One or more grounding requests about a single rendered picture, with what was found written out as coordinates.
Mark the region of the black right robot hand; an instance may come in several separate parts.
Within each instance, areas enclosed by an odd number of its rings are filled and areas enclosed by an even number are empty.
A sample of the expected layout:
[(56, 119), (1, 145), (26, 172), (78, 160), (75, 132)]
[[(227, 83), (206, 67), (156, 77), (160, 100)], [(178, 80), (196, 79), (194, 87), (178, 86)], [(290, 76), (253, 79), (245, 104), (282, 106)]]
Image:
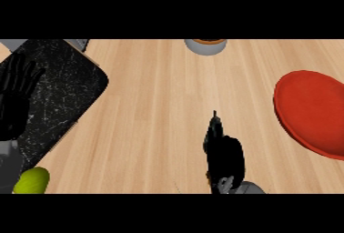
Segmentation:
[(233, 192), (245, 178), (245, 157), (239, 140), (222, 134), (220, 117), (212, 115), (202, 150), (206, 155), (206, 178), (212, 194)]

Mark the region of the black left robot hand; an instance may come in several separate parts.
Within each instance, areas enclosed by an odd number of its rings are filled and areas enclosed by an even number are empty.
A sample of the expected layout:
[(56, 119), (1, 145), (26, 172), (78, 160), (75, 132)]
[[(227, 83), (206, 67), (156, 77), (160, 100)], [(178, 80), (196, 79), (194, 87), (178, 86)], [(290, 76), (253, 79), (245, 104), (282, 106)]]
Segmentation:
[(45, 69), (35, 70), (36, 62), (23, 63), (25, 55), (10, 55), (0, 75), (0, 141), (16, 139), (26, 126), (29, 99)]

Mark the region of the black marbled placemat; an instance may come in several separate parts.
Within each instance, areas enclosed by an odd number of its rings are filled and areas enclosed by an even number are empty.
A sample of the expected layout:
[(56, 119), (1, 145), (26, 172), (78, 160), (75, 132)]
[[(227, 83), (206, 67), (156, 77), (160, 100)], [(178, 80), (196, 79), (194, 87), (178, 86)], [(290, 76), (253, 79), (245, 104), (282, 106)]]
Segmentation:
[[(25, 130), (14, 139), (23, 158), (22, 170), (28, 170), (96, 102), (109, 79), (96, 63), (64, 39), (28, 39), (13, 53), (25, 55), (25, 64), (36, 62), (35, 70), (45, 69), (29, 99)], [(10, 55), (0, 63), (0, 75)]]

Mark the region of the red bowl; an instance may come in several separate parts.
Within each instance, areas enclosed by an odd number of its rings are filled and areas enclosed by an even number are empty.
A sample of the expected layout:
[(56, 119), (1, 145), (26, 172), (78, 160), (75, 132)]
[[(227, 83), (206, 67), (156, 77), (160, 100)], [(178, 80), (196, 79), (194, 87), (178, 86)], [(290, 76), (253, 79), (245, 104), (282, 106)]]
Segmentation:
[(344, 84), (314, 71), (292, 71), (276, 82), (279, 124), (302, 147), (344, 160)]

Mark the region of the yellow-green vegetable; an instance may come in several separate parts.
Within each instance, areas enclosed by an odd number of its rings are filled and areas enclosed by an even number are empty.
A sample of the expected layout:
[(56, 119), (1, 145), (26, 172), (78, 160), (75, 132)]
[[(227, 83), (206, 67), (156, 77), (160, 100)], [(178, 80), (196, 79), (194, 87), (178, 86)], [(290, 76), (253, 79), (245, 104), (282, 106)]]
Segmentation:
[(14, 185), (14, 194), (42, 194), (50, 181), (50, 173), (44, 167), (28, 169)]

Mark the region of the grey pot with brown contents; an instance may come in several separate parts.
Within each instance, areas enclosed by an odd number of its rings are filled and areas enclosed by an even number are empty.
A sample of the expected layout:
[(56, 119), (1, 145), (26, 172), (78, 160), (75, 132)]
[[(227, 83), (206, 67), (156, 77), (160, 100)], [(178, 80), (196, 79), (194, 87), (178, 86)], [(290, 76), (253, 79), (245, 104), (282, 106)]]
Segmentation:
[(202, 44), (196, 42), (193, 39), (186, 39), (184, 42), (187, 49), (200, 56), (212, 56), (218, 54), (222, 51), (227, 44), (227, 41), (221, 41), (217, 44)]

